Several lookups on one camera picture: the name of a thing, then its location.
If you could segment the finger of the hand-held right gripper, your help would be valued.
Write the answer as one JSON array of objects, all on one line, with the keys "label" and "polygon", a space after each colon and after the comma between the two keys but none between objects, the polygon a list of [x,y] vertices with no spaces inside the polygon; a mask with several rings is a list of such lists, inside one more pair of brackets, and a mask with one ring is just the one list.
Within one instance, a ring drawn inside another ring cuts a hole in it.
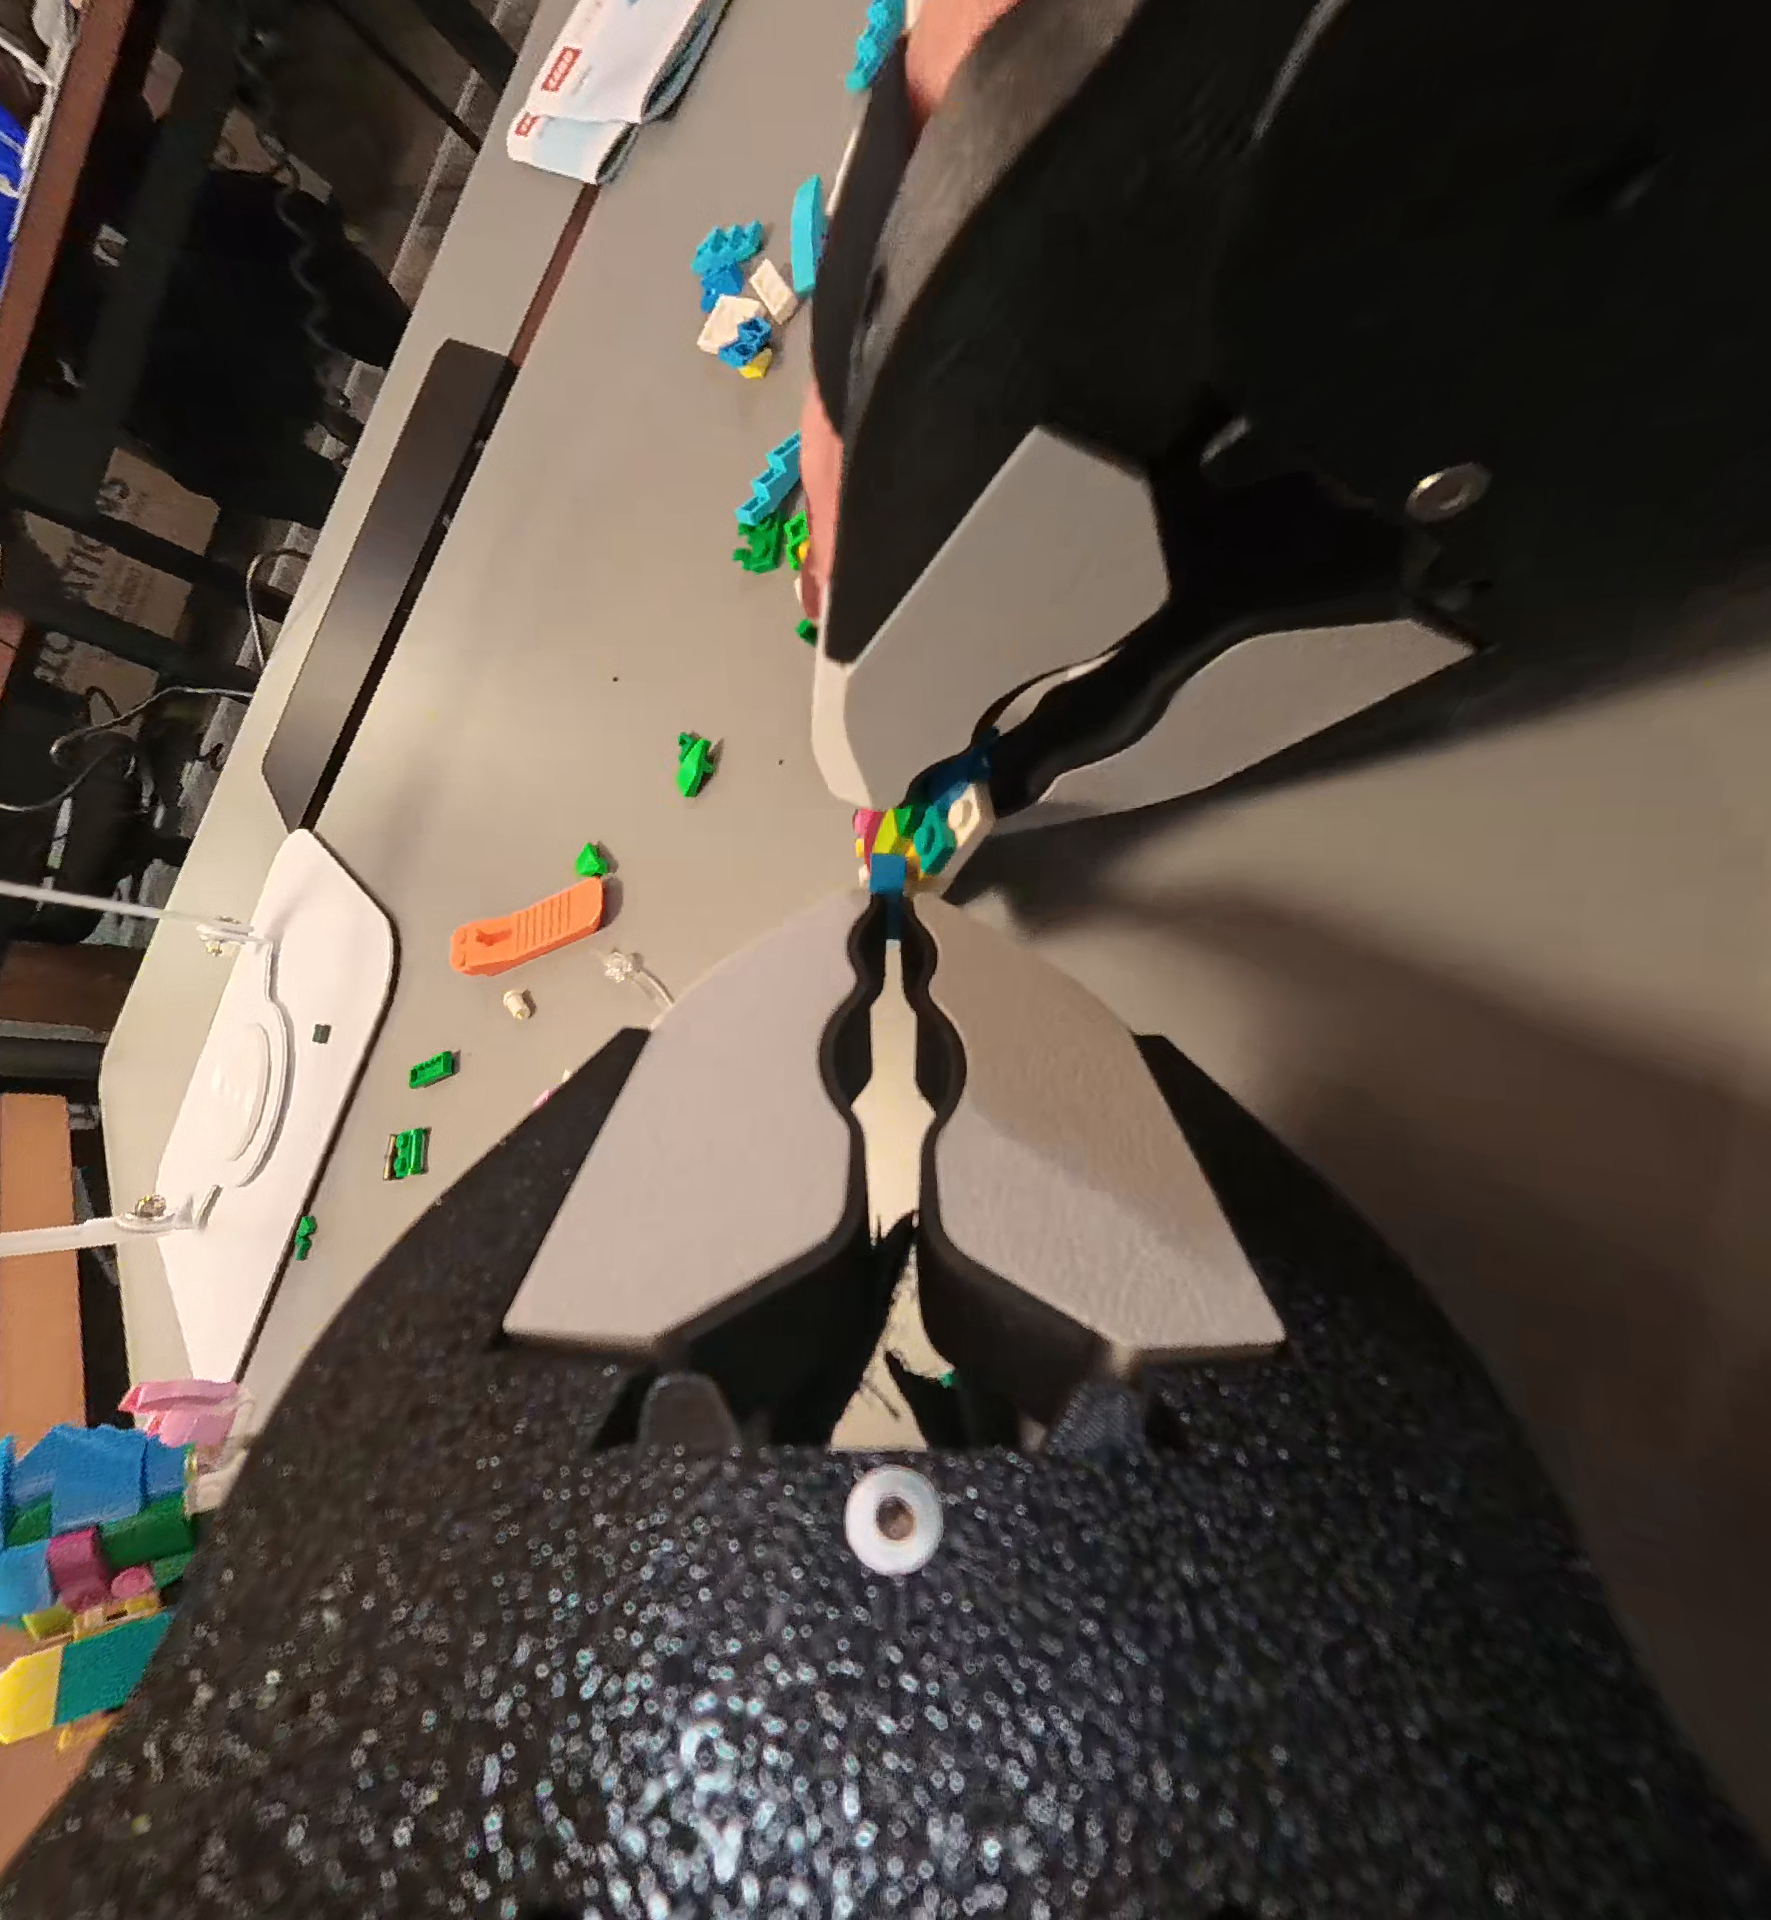
[{"label": "finger of the hand-held right gripper", "polygon": [[1143,733],[1077,748],[1039,800],[997,800],[988,831],[1009,840],[1207,793],[1467,658],[1467,641],[1410,618],[1239,636],[1188,667]]},{"label": "finger of the hand-held right gripper", "polygon": [[835,800],[897,803],[988,712],[1133,636],[1171,597],[1154,484],[1033,429],[866,639],[827,593],[813,753]]}]

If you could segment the white flat stand base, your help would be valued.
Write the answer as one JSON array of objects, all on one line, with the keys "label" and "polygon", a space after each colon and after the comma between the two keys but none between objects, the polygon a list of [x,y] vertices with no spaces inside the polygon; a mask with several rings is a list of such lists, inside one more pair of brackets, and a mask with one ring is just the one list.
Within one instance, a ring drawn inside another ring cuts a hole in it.
[{"label": "white flat stand base", "polygon": [[166,1286],[202,1379],[248,1358],[397,964],[391,917],[314,831],[278,849],[248,932],[157,1173]]}]

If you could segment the orange brick separator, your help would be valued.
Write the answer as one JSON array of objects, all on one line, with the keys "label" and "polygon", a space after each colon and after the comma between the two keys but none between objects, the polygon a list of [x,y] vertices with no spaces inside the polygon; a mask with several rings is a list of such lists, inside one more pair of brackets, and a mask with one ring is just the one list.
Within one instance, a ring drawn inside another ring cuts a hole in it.
[{"label": "orange brick separator", "polygon": [[578,876],[558,895],[452,930],[449,967],[461,977],[499,977],[597,933],[606,917],[606,880]]}]

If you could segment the dark flat panel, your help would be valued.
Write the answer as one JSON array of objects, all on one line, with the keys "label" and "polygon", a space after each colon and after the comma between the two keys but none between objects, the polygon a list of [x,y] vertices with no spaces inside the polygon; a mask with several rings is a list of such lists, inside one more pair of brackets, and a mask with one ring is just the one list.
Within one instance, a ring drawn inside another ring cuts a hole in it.
[{"label": "dark flat panel", "polygon": [[471,342],[427,362],[263,753],[286,830],[321,820],[512,383],[515,362]]}]

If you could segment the colourful lego assembly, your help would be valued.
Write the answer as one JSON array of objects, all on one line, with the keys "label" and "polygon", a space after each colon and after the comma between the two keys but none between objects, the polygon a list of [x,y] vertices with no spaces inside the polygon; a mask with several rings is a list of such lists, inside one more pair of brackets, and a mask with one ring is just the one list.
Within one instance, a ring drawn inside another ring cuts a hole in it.
[{"label": "colourful lego assembly", "polygon": [[891,807],[858,807],[858,880],[871,897],[942,895],[997,828],[991,756],[926,768]]}]

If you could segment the pile of loose lego pieces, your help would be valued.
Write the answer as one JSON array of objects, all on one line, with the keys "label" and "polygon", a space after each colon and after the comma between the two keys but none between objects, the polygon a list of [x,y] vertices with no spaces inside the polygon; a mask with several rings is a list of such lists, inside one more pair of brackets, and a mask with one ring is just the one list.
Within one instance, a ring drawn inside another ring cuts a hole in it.
[{"label": "pile of loose lego pieces", "polygon": [[833,562],[840,553],[850,451],[850,359],[866,306],[871,248],[925,120],[906,70],[925,4],[866,4],[846,70],[863,104],[833,179],[808,177],[791,208],[791,273],[757,251],[762,229],[716,225],[694,259],[705,327],[701,348],[736,374],[768,372],[786,322],[813,315],[813,362],[800,428],[778,443],[738,511],[733,562],[791,566],[798,634],[827,653]]}]

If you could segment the cardboard box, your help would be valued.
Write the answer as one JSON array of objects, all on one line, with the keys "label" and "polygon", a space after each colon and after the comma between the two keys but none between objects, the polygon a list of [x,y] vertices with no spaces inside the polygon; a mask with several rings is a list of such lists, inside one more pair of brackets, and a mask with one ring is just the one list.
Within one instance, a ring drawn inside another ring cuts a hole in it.
[{"label": "cardboard box", "polygon": [[[171,546],[206,553],[219,507],[189,491],[137,451],[116,450],[98,491],[98,511]],[[35,548],[58,566],[59,589],[134,625],[175,639],[192,587],[155,564],[110,546],[101,537],[26,513]]]}]

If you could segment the person's right hand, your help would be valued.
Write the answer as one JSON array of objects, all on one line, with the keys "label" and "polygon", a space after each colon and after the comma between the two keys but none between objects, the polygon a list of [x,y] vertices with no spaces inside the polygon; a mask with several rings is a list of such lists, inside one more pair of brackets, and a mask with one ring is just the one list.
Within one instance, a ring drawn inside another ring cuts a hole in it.
[{"label": "person's right hand", "polygon": [[813,321],[813,374],[800,417],[800,477],[809,522],[803,562],[803,608],[819,628],[833,593],[833,558],[840,533],[845,443],[850,388],[850,335],[865,290],[858,281],[871,260],[871,246],[897,196],[910,151],[968,59],[973,44],[1009,13],[1003,2],[928,2],[900,43],[900,81],[885,88],[882,160],[865,162],[853,151],[843,210],[833,215],[827,265],[845,273],[843,290],[833,281],[817,299]]}]

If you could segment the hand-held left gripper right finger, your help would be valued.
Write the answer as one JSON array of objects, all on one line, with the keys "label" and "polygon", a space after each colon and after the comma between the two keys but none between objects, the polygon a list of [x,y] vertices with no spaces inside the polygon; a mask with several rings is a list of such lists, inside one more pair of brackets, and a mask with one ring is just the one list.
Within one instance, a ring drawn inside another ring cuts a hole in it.
[{"label": "hand-held left gripper right finger", "polygon": [[918,1189],[925,1332],[954,1367],[1171,1367],[1281,1347],[1133,1031],[968,911],[906,923],[933,1126]]}]

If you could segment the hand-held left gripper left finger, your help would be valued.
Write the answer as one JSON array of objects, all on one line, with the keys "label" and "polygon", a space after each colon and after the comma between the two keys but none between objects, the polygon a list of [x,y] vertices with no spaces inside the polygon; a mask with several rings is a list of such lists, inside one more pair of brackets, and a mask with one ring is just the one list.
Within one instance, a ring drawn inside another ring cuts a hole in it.
[{"label": "hand-held left gripper left finger", "polygon": [[658,1019],[504,1315],[510,1339],[671,1358],[865,1226],[835,1041],[877,988],[870,908],[858,890],[827,895]]}]

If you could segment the instruction booklet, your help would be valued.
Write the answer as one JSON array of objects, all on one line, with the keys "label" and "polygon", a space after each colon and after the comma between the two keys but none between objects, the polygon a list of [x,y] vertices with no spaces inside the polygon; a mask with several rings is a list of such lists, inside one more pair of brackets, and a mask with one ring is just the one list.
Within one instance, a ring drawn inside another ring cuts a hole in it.
[{"label": "instruction booklet", "polygon": [[515,162],[604,186],[678,107],[728,2],[576,2],[507,131]]}]

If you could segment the colourful lego model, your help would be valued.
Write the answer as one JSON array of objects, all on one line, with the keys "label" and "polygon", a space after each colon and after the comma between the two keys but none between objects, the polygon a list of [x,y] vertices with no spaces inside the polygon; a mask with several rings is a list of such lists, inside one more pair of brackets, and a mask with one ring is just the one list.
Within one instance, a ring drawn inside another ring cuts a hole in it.
[{"label": "colourful lego model", "polygon": [[235,1382],[139,1382],[127,1426],[0,1441],[0,1745],[100,1723],[137,1692],[252,1446]]}]

